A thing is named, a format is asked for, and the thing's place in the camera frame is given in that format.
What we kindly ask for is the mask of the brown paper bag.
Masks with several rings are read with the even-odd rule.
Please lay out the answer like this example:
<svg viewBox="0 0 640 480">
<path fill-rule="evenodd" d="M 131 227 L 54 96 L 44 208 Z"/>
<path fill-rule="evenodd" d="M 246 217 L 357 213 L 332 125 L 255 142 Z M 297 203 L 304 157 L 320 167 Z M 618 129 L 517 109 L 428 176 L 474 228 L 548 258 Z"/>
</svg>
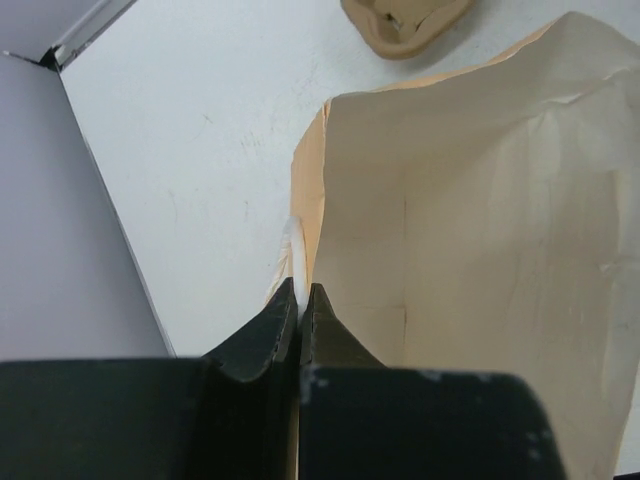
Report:
<svg viewBox="0 0 640 480">
<path fill-rule="evenodd" d="M 639 46 L 571 12 L 488 63 L 333 98 L 297 253 L 395 366 L 506 371 L 572 479 L 618 463 L 639 364 Z"/>
</svg>

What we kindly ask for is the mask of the aluminium rail frame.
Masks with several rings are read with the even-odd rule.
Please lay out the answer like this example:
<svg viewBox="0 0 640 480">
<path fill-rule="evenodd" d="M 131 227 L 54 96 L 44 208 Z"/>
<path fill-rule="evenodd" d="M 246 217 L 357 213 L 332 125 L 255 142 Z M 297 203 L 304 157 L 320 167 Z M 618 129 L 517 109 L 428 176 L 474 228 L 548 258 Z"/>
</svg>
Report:
<svg viewBox="0 0 640 480">
<path fill-rule="evenodd" d="M 1 0 L 1 53 L 61 71 L 134 0 Z"/>
</svg>

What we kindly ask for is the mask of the brown pulp cup carrier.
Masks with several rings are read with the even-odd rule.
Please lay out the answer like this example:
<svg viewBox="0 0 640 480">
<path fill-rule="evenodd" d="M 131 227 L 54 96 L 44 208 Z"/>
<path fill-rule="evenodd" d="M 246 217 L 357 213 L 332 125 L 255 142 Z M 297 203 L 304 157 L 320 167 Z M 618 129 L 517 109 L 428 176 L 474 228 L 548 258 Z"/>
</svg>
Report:
<svg viewBox="0 0 640 480">
<path fill-rule="evenodd" d="M 341 7 L 379 57 L 417 56 L 473 6 L 473 0 L 343 0 Z"/>
</svg>

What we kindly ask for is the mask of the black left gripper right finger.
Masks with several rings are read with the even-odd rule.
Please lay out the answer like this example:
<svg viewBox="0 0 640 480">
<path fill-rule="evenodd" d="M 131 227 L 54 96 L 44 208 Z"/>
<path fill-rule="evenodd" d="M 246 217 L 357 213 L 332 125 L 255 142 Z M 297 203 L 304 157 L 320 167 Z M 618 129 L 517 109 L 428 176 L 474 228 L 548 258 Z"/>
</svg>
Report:
<svg viewBox="0 0 640 480">
<path fill-rule="evenodd" d="M 385 366 L 318 284 L 301 335 L 301 478 L 565 477 L 546 412 L 522 379 Z"/>
</svg>

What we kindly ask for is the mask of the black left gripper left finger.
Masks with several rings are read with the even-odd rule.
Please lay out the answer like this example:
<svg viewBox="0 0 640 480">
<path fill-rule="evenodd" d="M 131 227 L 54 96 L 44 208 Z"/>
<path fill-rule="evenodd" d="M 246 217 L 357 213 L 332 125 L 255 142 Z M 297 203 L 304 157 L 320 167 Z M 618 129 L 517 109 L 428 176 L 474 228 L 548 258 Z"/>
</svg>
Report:
<svg viewBox="0 0 640 480">
<path fill-rule="evenodd" d="M 297 364 L 284 281 L 200 357 L 1 366 L 5 479 L 283 479 Z"/>
</svg>

